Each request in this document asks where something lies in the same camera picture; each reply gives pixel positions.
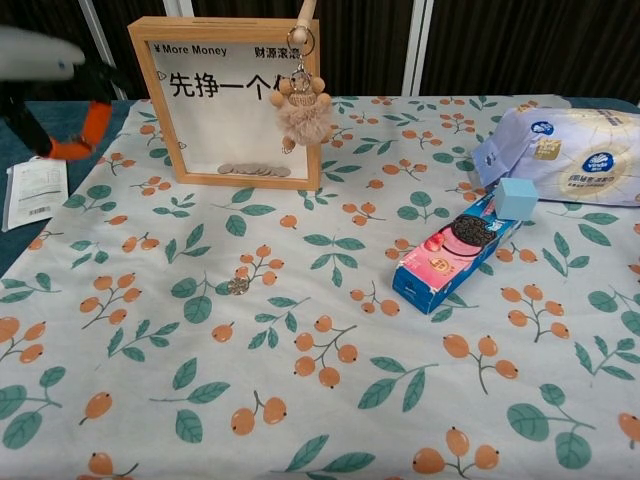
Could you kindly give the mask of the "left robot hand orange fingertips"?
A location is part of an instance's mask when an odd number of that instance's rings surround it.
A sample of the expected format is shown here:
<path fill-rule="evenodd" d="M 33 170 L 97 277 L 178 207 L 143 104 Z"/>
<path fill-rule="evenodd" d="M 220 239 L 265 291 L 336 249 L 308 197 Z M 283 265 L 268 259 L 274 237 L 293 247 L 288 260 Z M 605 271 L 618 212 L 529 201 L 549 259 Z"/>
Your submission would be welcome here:
<path fill-rule="evenodd" d="M 34 84 L 78 80 L 90 102 L 83 128 L 67 142 L 49 135 L 25 103 Z M 90 62 L 69 41 L 14 26 L 1 27 L 1 118 L 41 157 L 73 161 L 90 157 L 107 132 L 112 100 L 108 85 L 129 88 L 127 78 L 104 61 Z"/>

